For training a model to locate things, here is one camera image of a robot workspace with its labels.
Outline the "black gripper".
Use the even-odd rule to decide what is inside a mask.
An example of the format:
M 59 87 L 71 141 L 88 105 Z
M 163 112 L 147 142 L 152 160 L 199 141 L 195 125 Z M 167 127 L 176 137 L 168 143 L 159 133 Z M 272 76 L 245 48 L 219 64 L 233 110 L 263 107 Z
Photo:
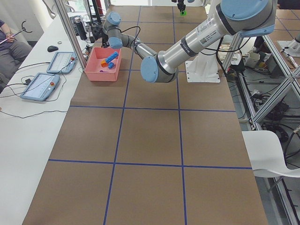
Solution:
M 110 46 L 108 39 L 109 39 L 109 37 L 106 34 L 101 35 L 102 47 Z

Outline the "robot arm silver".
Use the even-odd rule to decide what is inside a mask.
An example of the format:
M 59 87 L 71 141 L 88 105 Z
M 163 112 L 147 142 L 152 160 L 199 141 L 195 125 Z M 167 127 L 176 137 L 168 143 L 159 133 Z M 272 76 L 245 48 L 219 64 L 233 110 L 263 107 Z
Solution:
M 222 0 L 212 16 L 190 31 L 166 51 L 155 52 L 140 39 L 121 33 L 120 15 L 105 15 L 104 33 L 112 49 L 130 48 L 142 58 L 141 75 L 149 83 L 170 83 L 178 77 L 178 66 L 225 35 L 246 32 L 250 36 L 274 30 L 277 1 Z

